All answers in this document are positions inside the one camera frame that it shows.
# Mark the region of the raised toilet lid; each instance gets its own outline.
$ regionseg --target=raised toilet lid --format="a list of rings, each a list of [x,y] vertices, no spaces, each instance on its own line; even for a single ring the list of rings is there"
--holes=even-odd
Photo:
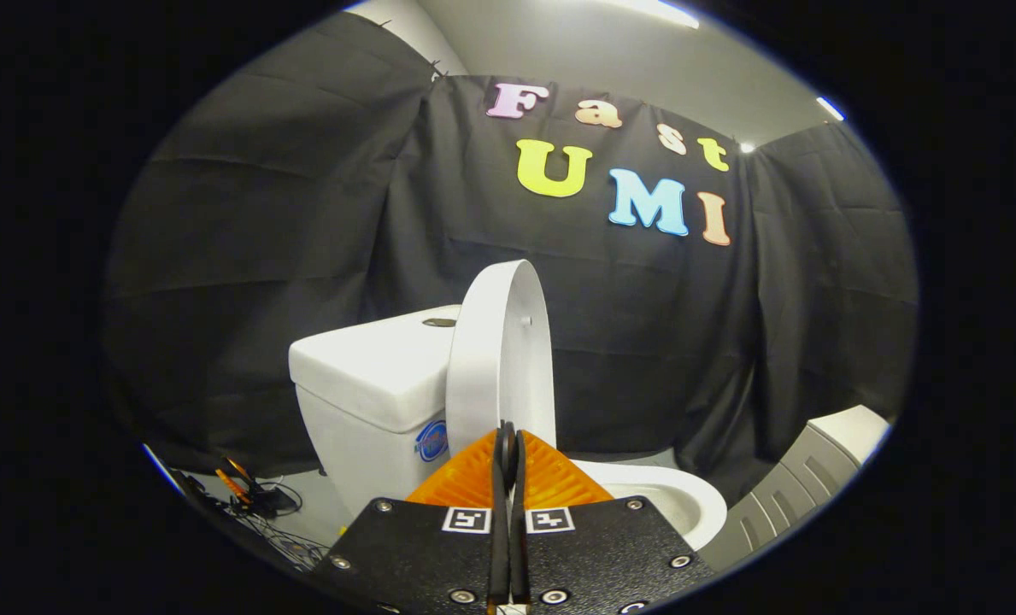
[[[446,371],[450,455],[500,420],[557,446],[550,318],[528,260],[478,273],[461,303]]]

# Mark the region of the yellow letter u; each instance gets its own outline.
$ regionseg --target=yellow letter u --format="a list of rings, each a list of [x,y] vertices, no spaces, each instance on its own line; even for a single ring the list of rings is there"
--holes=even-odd
[[[519,183],[527,190],[547,197],[570,197],[583,188],[587,160],[593,156],[590,150],[566,145],[564,148],[565,155],[569,157],[569,174],[565,179],[555,182],[546,177],[546,158],[557,148],[554,144],[535,139],[519,139],[515,144],[519,147]]]

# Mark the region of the white toilet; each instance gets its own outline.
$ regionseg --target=white toilet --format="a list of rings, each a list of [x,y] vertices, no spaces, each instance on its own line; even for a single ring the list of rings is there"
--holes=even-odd
[[[526,260],[485,268],[460,306],[298,340],[289,367],[309,437],[354,517],[375,497],[408,497],[501,420],[557,445],[550,322]],[[573,463],[616,498],[649,498],[694,549],[723,528],[723,497],[696,476]]]

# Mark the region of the letter m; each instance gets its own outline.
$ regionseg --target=letter m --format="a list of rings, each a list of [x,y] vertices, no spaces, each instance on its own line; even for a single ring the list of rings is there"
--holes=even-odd
[[[686,187],[674,179],[660,179],[651,192],[644,187],[640,176],[627,169],[612,169],[611,176],[618,184],[617,202],[611,213],[611,222],[615,225],[632,227],[637,225],[637,216],[645,228],[659,218],[656,229],[673,235],[691,234],[683,222],[683,190]]]

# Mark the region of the black backdrop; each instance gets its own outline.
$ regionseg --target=black backdrop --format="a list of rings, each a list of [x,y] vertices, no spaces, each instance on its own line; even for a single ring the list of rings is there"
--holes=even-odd
[[[105,349],[121,416],[168,463],[317,468],[290,344],[458,303],[486,265],[516,258],[546,289],[563,451],[675,445],[731,504],[809,418],[897,414],[916,273],[899,202],[846,125],[743,156],[624,95],[433,74],[390,32],[339,14],[242,66],[144,165],[113,237]],[[550,95],[517,120],[489,117],[500,82]],[[620,127],[575,120],[596,99]],[[660,144],[660,122],[687,155]],[[726,170],[699,137],[725,148]],[[582,189],[525,190],[518,139],[558,147],[552,179],[567,172],[560,147],[593,152]],[[611,169],[648,190],[684,184],[691,232],[610,222]],[[699,191],[725,199],[727,245],[702,237]]]

